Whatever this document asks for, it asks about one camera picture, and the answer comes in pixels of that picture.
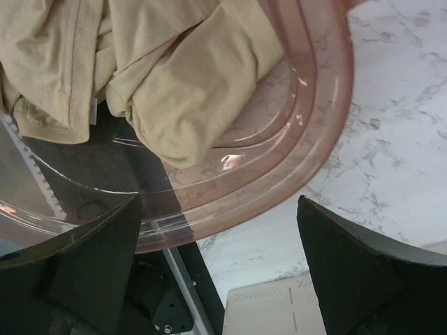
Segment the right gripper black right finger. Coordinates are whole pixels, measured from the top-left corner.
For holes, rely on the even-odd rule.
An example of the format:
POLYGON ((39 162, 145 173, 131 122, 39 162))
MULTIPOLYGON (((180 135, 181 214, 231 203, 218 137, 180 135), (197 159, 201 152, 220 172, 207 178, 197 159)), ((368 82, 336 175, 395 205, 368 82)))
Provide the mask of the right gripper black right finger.
POLYGON ((300 239, 327 334, 445 334, 446 256, 349 221, 305 196, 300 239))

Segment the beige t shirt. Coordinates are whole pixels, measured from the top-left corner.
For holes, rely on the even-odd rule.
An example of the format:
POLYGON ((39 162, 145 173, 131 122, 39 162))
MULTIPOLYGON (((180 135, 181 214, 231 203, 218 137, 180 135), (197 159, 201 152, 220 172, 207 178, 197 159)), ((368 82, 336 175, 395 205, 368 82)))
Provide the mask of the beige t shirt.
POLYGON ((1 111, 23 136, 80 144, 106 102, 190 168, 283 55, 257 1, 2 1, 1 111))

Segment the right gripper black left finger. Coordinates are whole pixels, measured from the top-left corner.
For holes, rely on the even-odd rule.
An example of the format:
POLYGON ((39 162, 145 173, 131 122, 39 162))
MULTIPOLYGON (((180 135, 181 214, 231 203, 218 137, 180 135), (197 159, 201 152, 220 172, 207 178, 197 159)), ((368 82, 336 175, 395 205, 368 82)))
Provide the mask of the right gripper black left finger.
POLYGON ((132 198, 1 257, 2 334, 115 334, 142 219, 132 198))

